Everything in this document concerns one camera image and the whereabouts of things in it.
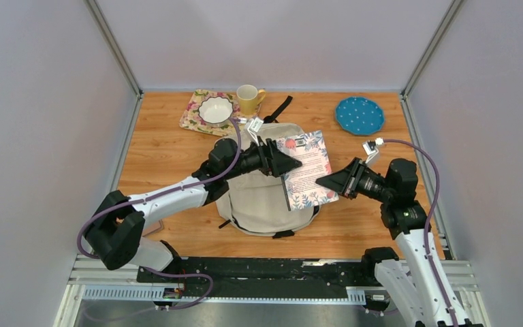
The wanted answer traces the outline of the floral patterned small book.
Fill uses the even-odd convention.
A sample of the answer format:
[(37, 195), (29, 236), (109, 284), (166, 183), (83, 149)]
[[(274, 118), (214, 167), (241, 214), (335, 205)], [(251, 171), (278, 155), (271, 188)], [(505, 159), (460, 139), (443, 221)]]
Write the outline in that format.
[(276, 145), (281, 152), (302, 163), (301, 167), (282, 176), (289, 211), (301, 211), (339, 199), (335, 191), (316, 183), (318, 178), (332, 173), (321, 130), (279, 138)]

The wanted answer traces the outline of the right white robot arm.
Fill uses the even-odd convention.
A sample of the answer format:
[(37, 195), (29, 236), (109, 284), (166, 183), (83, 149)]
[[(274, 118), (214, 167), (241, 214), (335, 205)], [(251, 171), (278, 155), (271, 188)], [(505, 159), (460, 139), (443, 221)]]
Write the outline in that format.
[(401, 250), (405, 271), (390, 247), (367, 249), (361, 276), (369, 285), (381, 284), (408, 326), (474, 326), (441, 265), (428, 215), (416, 199), (417, 165), (398, 158), (385, 175), (355, 158), (346, 168), (316, 183), (338, 195), (366, 196), (381, 204), (381, 220)]

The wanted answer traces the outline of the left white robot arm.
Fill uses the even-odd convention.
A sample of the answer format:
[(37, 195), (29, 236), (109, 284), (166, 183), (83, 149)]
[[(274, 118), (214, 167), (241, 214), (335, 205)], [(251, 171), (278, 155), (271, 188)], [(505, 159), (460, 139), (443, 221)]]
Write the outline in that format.
[(131, 196), (110, 192), (81, 227), (78, 250), (100, 260), (108, 270), (134, 264), (154, 270), (163, 282), (171, 283), (180, 276), (181, 265), (165, 241), (143, 237), (149, 225), (217, 201), (228, 191), (230, 179), (254, 171), (281, 177), (301, 166), (301, 161), (281, 152), (274, 140), (258, 140), (242, 149), (241, 141), (223, 138), (191, 176), (174, 185)]

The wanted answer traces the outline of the beige canvas backpack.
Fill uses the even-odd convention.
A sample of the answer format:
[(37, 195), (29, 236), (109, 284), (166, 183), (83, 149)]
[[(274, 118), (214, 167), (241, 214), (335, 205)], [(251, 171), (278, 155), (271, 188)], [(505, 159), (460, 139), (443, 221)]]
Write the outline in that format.
[(252, 236), (293, 236), (314, 220), (320, 205), (289, 211), (282, 180), (256, 170), (228, 181), (229, 191), (215, 204), (219, 215)]

